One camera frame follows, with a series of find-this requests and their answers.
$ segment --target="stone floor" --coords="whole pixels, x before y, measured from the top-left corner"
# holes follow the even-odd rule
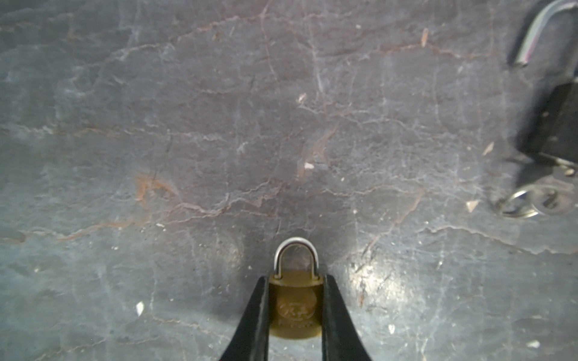
[[[374,361],[576,360],[578,211],[492,211],[577,32],[512,69],[535,8],[2,1],[0,359],[217,361],[304,236]]]

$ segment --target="small padlock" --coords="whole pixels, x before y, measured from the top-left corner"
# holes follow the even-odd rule
[[[283,253],[294,245],[309,250],[311,271],[282,269]],[[323,277],[319,276],[317,251],[310,241],[292,237],[277,248],[269,277],[269,309],[271,335],[294,340],[321,335]]]

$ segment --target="silver shackle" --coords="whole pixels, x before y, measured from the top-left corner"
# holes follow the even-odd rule
[[[281,262],[283,260],[283,253],[285,252],[286,249],[295,245],[303,246],[309,250],[309,254],[311,255],[311,278],[314,280],[318,280],[319,256],[317,255],[317,250],[310,241],[301,237],[291,237],[289,239],[286,239],[283,242],[281,242],[281,244],[277,248],[277,251],[275,252],[275,257],[273,259],[274,278],[277,280],[280,280],[282,278]]]

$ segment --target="padlock shackle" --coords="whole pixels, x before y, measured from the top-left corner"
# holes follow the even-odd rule
[[[532,20],[532,24],[520,44],[520,49],[514,58],[514,66],[523,67],[528,65],[530,56],[540,39],[540,35],[553,15],[575,8],[578,8],[578,0],[555,0],[542,9],[534,20]]]
[[[281,242],[279,247],[277,247],[277,251],[275,252],[275,257],[273,259],[274,278],[277,280],[280,280],[282,278],[281,262],[283,260],[283,253],[285,253],[286,249],[294,245],[301,245],[309,250],[309,253],[311,254],[311,278],[314,280],[318,280],[319,256],[317,255],[317,250],[310,241],[302,237],[291,237]]]

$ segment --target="padlock body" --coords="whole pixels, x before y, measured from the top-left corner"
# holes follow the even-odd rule
[[[522,150],[530,156],[578,166],[578,84],[555,87]]]
[[[323,278],[310,271],[285,270],[280,280],[269,277],[269,332],[300,339],[321,335]]]

